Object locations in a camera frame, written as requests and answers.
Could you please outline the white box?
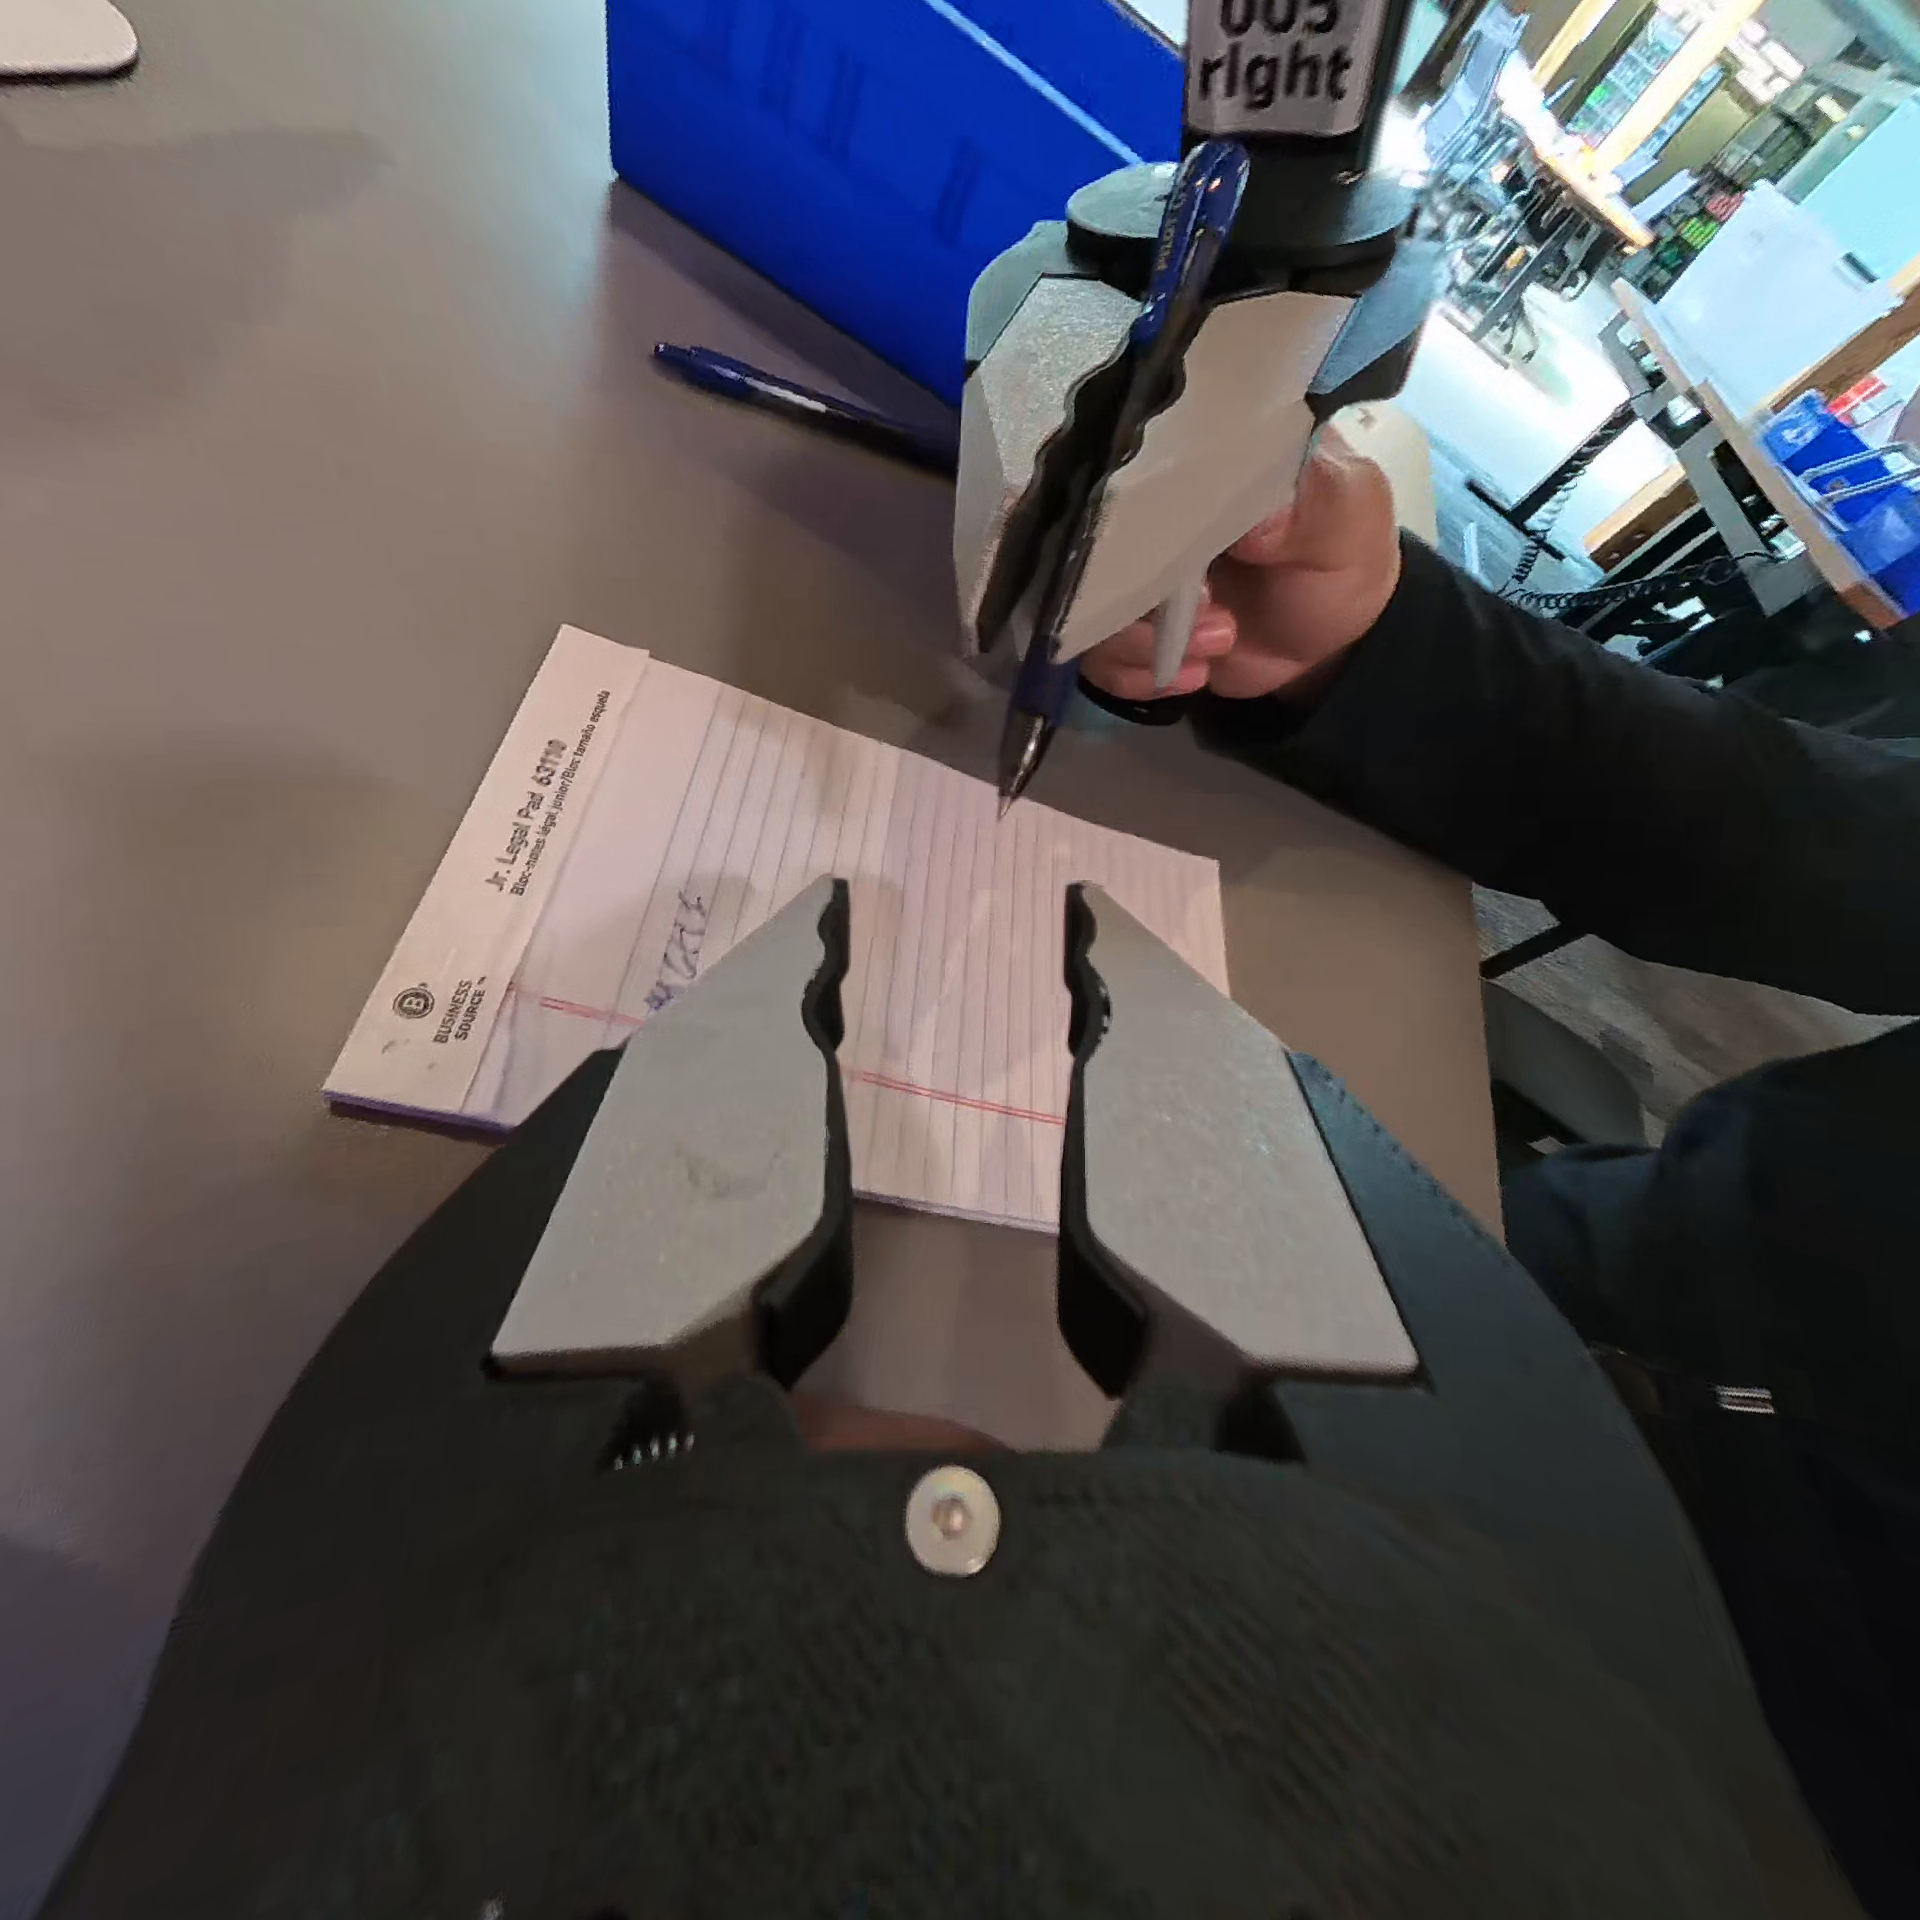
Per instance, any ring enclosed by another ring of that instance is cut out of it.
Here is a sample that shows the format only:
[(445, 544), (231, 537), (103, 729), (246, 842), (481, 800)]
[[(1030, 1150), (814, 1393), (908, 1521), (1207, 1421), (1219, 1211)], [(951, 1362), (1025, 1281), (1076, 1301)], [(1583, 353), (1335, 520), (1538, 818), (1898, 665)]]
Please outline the white box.
[(1812, 213), (1755, 184), (1653, 313), (1678, 361), (1754, 417), (1894, 304)]

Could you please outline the blue ballpoint pen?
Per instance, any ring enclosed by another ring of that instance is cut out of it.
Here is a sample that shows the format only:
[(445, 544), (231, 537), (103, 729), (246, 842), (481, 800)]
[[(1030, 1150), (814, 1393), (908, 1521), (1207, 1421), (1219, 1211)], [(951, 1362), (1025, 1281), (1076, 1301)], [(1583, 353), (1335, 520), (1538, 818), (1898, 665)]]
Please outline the blue ballpoint pen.
[(1094, 554), (1105, 495), (1139, 453), (1149, 421), (1178, 397), (1185, 354), (1205, 318), (1209, 280), (1231, 238), (1250, 175), (1247, 152), (1227, 138), (1187, 154), (1167, 189), (1143, 299), (1119, 358), (1097, 376), (1093, 398), (1074, 405), (1074, 464), (1063, 486), (1059, 529), (1035, 575), (1030, 639), (999, 736), (1001, 821), (1030, 786), (1071, 707), (1079, 667), (1066, 654), (1066, 629)]
[(958, 474), (958, 447), (951, 434), (932, 434), (914, 424), (814, 392), (709, 349), (657, 344), (652, 359), (657, 371), (692, 394), (868, 450), (918, 474), (947, 481)]

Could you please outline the pale grey chair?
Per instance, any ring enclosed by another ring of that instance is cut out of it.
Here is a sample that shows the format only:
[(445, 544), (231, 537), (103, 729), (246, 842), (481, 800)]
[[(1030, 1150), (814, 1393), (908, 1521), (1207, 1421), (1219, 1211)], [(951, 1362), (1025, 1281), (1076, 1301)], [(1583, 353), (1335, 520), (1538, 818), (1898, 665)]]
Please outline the pale grey chair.
[(1495, 978), (1478, 1001), (1501, 1153), (1649, 1145), (1638, 1093), (1596, 1043)]

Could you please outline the white monitor base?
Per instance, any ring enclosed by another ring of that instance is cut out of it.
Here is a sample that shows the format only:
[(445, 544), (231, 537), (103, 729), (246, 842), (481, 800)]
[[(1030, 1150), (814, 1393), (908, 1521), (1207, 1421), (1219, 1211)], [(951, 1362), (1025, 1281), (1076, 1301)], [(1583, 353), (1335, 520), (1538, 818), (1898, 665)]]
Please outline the white monitor base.
[(115, 80), (139, 41), (115, 3), (3, 3), (3, 82)]

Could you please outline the wooden background table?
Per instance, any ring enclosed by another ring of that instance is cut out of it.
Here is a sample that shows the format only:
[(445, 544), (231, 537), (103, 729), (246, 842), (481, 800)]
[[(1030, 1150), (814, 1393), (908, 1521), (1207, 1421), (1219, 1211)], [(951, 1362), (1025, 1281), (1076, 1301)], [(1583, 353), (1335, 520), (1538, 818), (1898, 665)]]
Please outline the wooden background table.
[[(1918, 335), (1916, 288), (1918, 269), (1911, 261), (1893, 280), (1898, 299), (1889, 313), (1865, 323), (1859, 335), (1838, 344), (1810, 368), (1790, 376), (1755, 414), (1741, 417), (1698, 354), (1679, 345), (1678, 335), (1655, 307), (1630, 282), (1617, 280), (1612, 287), (1617, 318), (1605, 326), (1599, 341), (1628, 386), (1628, 414), (1658, 426), (1675, 403), (1685, 403), (1693, 417), (1687, 434), (1675, 443), (1667, 474), (1591, 529), (1588, 561), (1606, 576), (1628, 575), (1633, 567), (1651, 575), (1655, 561), (1673, 558), (1673, 529), (1685, 518), (1702, 513), (1743, 570), (1763, 614), (1778, 616), (1793, 600), (1822, 586), (1871, 633), (1894, 633), (1907, 616), (1822, 529), (1815, 505), (1799, 496), (1797, 483), (1770, 461), (1759, 430), (1774, 405), (1806, 392), (1823, 398), (1843, 394), (1911, 345)], [(1775, 579), (1766, 576), (1765, 563), (1754, 561), (1754, 550), (1747, 544), (1754, 537), (1748, 496), (1765, 502), (1803, 547), (1799, 561), (1778, 561)]]

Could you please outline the white lined legal pad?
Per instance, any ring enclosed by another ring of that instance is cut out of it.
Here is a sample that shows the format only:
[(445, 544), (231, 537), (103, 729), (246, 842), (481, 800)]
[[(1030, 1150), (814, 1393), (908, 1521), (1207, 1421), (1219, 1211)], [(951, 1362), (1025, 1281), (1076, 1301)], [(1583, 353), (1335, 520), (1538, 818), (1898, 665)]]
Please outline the white lined legal pad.
[(322, 1083), (500, 1137), (818, 878), (850, 890), (860, 1198), (1059, 1227), (1066, 890), (1230, 987), (1211, 857), (565, 627)]

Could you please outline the person's right hand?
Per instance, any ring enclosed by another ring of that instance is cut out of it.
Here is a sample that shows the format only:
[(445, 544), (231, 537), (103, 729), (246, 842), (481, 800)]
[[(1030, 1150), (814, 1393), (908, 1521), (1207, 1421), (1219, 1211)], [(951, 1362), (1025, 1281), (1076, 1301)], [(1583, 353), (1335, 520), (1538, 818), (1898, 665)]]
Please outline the person's right hand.
[(1209, 566), (1172, 680), (1157, 685), (1157, 633), (1143, 621), (1081, 656), (1081, 691), (1146, 707), (1203, 694), (1300, 702), (1374, 629), (1399, 579), (1387, 477), (1325, 426), (1290, 505)]

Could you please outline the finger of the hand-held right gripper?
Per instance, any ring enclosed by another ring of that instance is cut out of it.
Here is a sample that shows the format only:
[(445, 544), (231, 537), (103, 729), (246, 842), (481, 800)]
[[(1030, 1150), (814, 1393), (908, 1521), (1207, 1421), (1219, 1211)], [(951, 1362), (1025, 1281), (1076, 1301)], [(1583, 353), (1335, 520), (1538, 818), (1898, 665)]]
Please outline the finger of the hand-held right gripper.
[(1071, 394), (1125, 349), (1139, 299), (1105, 282), (1037, 282), (966, 377), (953, 490), (953, 579), (963, 656), (1005, 622), (1025, 640), (1035, 544), (1059, 520), (1050, 450)]
[[(1066, 629), (1070, 661), (1193, 597), (1217, 554), (1290, 503), (1314, 430), (1313, 397), (1329, 386), (1329, 359), (1356, 309), (1356, 297), (1284, 291), (1207, 311), (1172, 405), (1149, 421), (1105, 495)], [(1071, 394), (1068, 430), (1050, 450), (1059, 510), (1074, 464), (1074, 405), (1093, 398), (1102, 371)], [(1057, 529), (1035, 544), (1035, 575)]]

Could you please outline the small blue storage bins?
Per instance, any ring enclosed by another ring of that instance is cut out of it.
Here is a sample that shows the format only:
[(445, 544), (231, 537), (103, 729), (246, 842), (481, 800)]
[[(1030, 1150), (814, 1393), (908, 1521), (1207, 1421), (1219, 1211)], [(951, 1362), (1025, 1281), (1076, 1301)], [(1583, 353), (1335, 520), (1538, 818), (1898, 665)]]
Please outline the small blue storage bins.
[(1815, 392), (1771, 414), (1759, 432), (1766, 457), (1793, 481), (1822, 533), (1900, 610), (1918, 614), (1916, 447), (1881, 449)]

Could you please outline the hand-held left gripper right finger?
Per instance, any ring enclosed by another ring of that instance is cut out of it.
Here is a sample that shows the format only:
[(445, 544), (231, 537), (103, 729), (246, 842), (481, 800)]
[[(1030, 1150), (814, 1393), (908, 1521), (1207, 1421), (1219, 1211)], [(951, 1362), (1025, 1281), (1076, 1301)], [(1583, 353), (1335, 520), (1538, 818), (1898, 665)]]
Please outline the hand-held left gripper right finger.
[(1414, 1382), (1290, 1050), (1093, 882), (1066, 895), (1063, 978), (1057, 1305), (1093, 1386)]

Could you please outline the grey desk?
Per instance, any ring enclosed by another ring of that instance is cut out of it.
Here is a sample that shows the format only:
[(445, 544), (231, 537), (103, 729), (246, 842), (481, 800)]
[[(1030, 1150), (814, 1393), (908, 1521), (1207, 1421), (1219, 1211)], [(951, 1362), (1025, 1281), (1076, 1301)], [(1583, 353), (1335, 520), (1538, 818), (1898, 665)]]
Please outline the grey desk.
[(982, 778), (941, 408), (614, 186), (603, 6), (145, 6), (5, 87), (5, 1915), (257, 1440), (483, 1142), (321, 1086), (558, 627)]

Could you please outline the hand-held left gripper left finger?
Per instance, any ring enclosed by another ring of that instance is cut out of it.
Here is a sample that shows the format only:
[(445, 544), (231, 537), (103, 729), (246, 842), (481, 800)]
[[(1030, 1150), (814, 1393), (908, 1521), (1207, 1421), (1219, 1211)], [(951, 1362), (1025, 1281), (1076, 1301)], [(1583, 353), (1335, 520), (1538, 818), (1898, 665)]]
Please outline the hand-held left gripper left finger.
[(836, 1050), (850, 890), (815, 878), (619, 1054), (493, 1342), (505, 1376), (790, 1389), (852, 1305)]

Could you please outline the person's right forearm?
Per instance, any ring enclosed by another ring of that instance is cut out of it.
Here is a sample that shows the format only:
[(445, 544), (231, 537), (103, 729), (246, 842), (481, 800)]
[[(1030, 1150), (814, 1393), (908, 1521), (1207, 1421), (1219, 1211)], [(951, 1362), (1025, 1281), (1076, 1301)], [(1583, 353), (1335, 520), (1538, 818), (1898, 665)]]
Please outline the person's right forearm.
[(1612, 656), (1414, 537), (1325, 691), (1193, 727), (1638, 960), (1918, 1014), (1916, 759)]

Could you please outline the person's dark clothed torso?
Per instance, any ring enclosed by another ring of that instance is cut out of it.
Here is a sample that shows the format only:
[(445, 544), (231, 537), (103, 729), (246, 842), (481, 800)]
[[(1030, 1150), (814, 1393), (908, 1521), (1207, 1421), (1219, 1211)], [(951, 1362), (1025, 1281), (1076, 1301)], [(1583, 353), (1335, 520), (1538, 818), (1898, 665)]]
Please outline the person's dark clothed torso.
[(1861, 1906), (1916, 1915), (1916, 1024), (1537, 1159), (1505, 1227), (1679, 1495)]

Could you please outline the blue plastic bin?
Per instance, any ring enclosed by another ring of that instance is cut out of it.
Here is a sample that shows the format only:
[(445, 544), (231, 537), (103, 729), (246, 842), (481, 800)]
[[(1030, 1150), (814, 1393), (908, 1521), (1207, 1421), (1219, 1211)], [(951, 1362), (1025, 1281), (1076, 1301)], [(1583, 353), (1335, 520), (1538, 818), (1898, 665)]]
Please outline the blue plastic bin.
[(1179, 147), (1185, 51), (1110, 3), (606, 3), (614, 176), (958, 403), (971, 287)]

